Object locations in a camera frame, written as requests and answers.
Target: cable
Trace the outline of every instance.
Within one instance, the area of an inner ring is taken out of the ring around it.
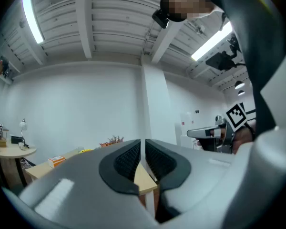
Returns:
[[[33,166],[31,166],[31,165],[29,164],[29,162],[28,162],[27,160],[25,160],[24,158],[20,161],[20,163],[24,164],[24,165],[21,167],[23,170],[33,167]]]

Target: orange box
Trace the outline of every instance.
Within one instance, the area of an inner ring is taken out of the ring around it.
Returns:
[[[50,167],[54,168],[57,165],[60,165],[64,160],[66,160],[64,157],[57,156],[57,157],[49,158],[48,159],[48,164],[49,164]]]

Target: white pillar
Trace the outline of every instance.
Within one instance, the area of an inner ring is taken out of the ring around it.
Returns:
[[[145,138],[176,144],[174,118],[164,72],[152,65],[147,55],[141,57]]]

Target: table leg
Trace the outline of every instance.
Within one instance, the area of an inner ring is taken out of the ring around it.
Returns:
[[[23,174],[23,170],[21,168],[20,160],[18,158],[16,158],[15,162],[16,162],[16,167],[17,167],[17,170],[18,170],[18,174],[19,174],[20,180],[21,180],[23,186],[26,187],[27,186],[27,182],[25,180],[25,177],[24,177],[24,174]]]
[[[153,191],[145,194],[145,205],[147,211],[154,217],[154,200]]]
[[[1,177],[1,180],[2,180],[5,188],[9,189],[9,184],[8,184],[7,180],[5,179],[5,176],[4,176],[4,173],[2,170],[2,166],[1,166],[1,162],[0,162],[0,177]]]

